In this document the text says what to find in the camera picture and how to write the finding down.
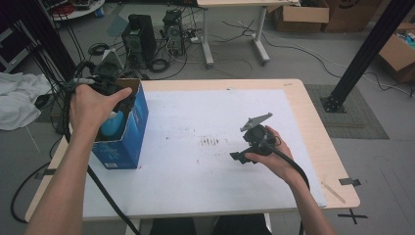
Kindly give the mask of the grey computer tower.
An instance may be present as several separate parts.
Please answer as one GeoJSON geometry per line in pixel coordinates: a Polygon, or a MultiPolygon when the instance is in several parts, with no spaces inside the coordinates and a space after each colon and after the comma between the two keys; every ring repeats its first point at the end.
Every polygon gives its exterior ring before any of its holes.
{"type": "Polygon", "coordinates": [[[173,56],[182,56],[184,54],[181,15],[182,12],[180,10],[167,10],[162,19],[164,23],[164,34],[167,41],[167,50],[173,56]]]}

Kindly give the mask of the white board sheet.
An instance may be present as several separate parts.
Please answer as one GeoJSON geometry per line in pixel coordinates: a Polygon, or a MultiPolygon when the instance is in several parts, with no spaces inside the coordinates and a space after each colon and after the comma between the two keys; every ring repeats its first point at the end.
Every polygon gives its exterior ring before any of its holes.
{"type": "Polygon", "coordinates": [[[90,165],[130,217],[191,216],[290,210],[288,185],[263,164],[241,164],[247,149],[241,127],[268,115],[305,171],[321,208],[323,195],[286,93],[281,89],[148,91],[149,109],[139,162],[134,169],[90,165]]]}

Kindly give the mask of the small open cardboard box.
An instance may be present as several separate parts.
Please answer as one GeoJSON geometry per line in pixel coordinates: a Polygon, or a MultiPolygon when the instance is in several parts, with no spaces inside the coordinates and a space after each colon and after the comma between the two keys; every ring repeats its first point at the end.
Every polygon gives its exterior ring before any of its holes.
{"type": "Polygon", "coordinates": [[[329,22],[329,12],[325,0],[299,0],[273,12],[274,27],[282,32],[318,32],[329,22]]]}

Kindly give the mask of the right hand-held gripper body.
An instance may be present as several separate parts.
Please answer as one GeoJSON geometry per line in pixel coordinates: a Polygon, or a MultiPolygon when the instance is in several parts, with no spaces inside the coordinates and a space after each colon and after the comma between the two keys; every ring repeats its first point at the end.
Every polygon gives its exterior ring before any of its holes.
{"type": "Polygon", "coordinates": [[[272,116],[272,113],[268,113],[258,117],[250,117],[247,123],[240,128],[244,132],[244,140],[249,143],[249,148],[256,148],[256,154],[268,156],[272,153],[275,145],[280,143],[277,137],[262,125],[272,116]]]}

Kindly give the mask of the white desk with wooden top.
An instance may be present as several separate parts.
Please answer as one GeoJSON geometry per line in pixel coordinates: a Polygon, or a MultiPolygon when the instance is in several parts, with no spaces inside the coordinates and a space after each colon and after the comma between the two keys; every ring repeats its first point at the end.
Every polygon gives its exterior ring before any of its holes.
{"type": "Polygon", "coordinates": [[[208,10],[210,8],[247,6],[259,7],[257,28],[252,36],[252,42],[259,54],[260,61],[265,65],[270,61],[270,58],[261,42],[261,35],[266,14],[281,6],[297,5],[300,0],[197,0],[197,2],[198,6],[203,10],[203,36],[201,37],[201,40],[206,66],[209,69],[212,68],[214,64],[213,56],[208,43],[208,10]]]}

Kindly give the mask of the small black device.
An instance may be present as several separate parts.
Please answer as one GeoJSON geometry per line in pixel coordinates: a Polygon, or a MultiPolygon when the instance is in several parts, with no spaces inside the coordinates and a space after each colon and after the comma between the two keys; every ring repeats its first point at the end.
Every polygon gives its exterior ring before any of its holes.
{"type": "Polygon", "coordinates": [[[44,95],[40,95],[35,103],[34,106],[38,109],[41,110],[43,107],[45,107],[47,105],[47,103],[49,102],[50,99],[50,95],[49,94],[44,94],[44,95]]]}

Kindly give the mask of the grey floor mat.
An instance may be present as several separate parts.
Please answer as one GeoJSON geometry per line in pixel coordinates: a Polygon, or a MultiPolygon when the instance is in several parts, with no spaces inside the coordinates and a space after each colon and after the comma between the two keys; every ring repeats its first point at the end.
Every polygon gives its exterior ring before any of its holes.
{"type": "Polygon", "coordinates": [[[338,111],[326,112],[323,103],[334,88],[334,85],[305,85],[305,89],[331,138],[389,138],[356,87],[351,90],[338,111]]]}

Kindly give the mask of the black tape cross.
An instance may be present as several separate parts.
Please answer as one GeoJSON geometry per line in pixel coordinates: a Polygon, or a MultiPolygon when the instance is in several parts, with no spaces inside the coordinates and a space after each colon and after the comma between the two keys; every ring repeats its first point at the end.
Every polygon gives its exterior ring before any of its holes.
{"type": "Polygon", "coordinates": [[[338,217],[340,217],[340,218],[350,218],[355,225],[358,224],[358,219],[367,219],[368,218],[367,215],[356,214],[352,209],[349,209],[348,213],[339,213],[338,217]]]}

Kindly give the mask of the black metal post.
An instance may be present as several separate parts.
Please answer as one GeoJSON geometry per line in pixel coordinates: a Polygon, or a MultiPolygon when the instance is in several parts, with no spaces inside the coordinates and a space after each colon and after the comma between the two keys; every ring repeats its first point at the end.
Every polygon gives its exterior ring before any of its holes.
{"type": "Polygon", "coordinates": [[[383,49],[414,6],[415,0],[391,0],[334,90],[322,102],[323,110],[326,113],[337,113],[340,110],[347,96],[366,72],[375,56],[383,49]]]}

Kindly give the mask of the blue cardboard box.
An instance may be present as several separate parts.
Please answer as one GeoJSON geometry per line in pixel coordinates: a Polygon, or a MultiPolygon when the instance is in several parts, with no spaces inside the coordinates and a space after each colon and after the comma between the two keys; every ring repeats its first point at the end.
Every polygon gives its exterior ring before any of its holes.
{"type": "Polygon", "coordinates": [[[132,89],[134,107],[123,113],[122,128],[115,138],[104,136],[99,129],[92,152],[106,169],[133,169],[138,165],[149,110],[140,79],[122,78],[117,83],[132,89]]]}

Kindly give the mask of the blue bottle with white cap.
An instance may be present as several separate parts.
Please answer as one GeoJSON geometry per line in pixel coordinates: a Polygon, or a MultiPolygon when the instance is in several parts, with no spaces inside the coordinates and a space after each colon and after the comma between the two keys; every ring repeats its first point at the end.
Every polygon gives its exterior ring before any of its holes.
{"type": "Polygon", "coordinates": [[[118,136],[122,128],[123,118],[123,112],[111,112],[110,116],[100,127],[101,133],[110,138],[118,136]]]}

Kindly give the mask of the black tape strip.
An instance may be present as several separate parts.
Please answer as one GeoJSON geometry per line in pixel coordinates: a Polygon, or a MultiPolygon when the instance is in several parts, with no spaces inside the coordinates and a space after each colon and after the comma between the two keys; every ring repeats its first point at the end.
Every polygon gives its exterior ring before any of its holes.
{"type": "Polygon", "coordinates": [[[341,179],[339,179],[339,181],[342,185],[352,185],[353,187],[361,185],[359,179],[341,178],[341,179]]]}
{"type": "Polygon", "coordinates": [[[34,175],[34,178],[41,180],[44,176],[53,175],[54,173],[55,173],[54,169],[45,169],[42,172],[36,172],[34,175]]]}

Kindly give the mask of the black computer tower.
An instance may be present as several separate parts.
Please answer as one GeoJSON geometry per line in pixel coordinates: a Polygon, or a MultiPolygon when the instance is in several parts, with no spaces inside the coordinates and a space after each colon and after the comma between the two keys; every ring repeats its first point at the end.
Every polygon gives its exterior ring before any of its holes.
{"type": "Polygon", "coordinates": [[[123,31],[122,41],[127,60],[139,69],[146,69],[155,57],[157,42],[149,15],[131,14],[123,31]]]}

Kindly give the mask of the large brown cardboard box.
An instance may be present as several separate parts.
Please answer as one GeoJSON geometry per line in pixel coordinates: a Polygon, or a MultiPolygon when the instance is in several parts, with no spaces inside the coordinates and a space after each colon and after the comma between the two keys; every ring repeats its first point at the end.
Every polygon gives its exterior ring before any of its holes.
{"type": "Polygon", "coordinates": [[[383,0],[325,0],[329,7],[329,22],[323,32],[359,32],[375,15],[383,0]]]}

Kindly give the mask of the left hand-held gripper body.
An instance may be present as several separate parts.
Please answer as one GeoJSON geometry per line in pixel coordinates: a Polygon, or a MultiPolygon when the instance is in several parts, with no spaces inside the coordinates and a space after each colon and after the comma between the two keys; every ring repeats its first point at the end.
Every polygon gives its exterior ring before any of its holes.
{"type": "Polygon", "coordinates": [[[117,83],[124,66],[114,49],[106,50],[101,63],[93,69],[91,87],[100,94],[112,95],[122,89],[117,83]]]}

